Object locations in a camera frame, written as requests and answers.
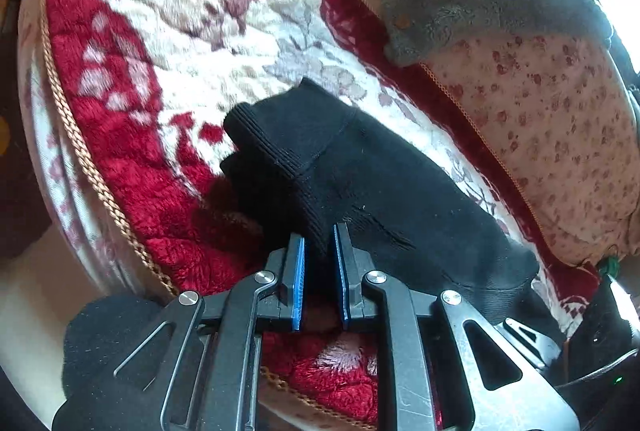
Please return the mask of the red and cream floral blanket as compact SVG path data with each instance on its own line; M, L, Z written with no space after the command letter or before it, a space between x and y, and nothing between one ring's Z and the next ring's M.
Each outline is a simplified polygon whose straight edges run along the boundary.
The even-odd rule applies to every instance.
M551 38L459 42L396 68L376 0L23 0L18 71L30 154L77 261L105 293L229 286L256 260L257 227L222 176L222 121L310 77L442 167L518 243L564 333L597 288L560 261L544 220L462 100L480 84L558 74Z

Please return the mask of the black knit pants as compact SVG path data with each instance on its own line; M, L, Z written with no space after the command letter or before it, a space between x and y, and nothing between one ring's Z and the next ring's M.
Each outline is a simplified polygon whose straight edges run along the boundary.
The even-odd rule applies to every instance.
M533 289L533 252L372 116L304 80L234 106L224 131L235 152L222 171L269 243L302 235L311 262L328 265L334 225L343 223L355 247L409 288L457 290L491 323L510 317L562 340Z

